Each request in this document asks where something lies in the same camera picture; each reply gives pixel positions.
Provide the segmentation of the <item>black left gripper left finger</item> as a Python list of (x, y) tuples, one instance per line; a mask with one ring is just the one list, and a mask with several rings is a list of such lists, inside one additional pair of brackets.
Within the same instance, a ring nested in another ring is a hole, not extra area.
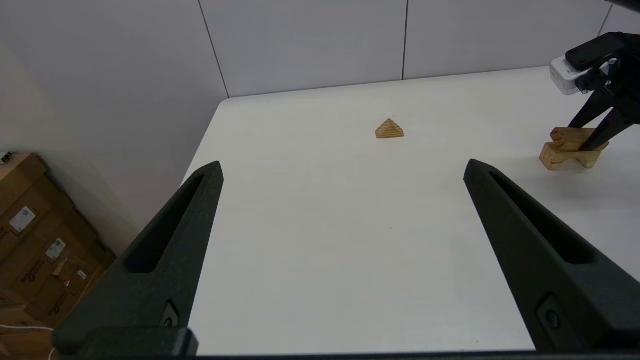
[(57, 326), (64, 357), (194, 357), (189, 321), (224, 176), (196, 170)]

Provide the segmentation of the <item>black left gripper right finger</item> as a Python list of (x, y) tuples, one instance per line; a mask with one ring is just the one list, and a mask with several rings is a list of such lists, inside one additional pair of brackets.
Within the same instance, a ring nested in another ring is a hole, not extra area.
[(633, 276), (495, 167), (463, 180), (538, 351), (639, 350)]

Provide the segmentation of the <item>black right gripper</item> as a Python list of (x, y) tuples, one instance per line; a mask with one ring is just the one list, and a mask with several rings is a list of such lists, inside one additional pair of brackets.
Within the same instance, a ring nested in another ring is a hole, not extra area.
[[(639, 35), (602, 34), (596, 37), (595, 89), (581, 110), (570, 121), (569, 128), (583, 128), (604, 112), (614, 107), (615, 101), (630, 98), (639, 102)], [(640, 123), (638, 107), (619, 109), (614, 107), (579, 148), (590, 152), (608, 143), (612, 138)]]

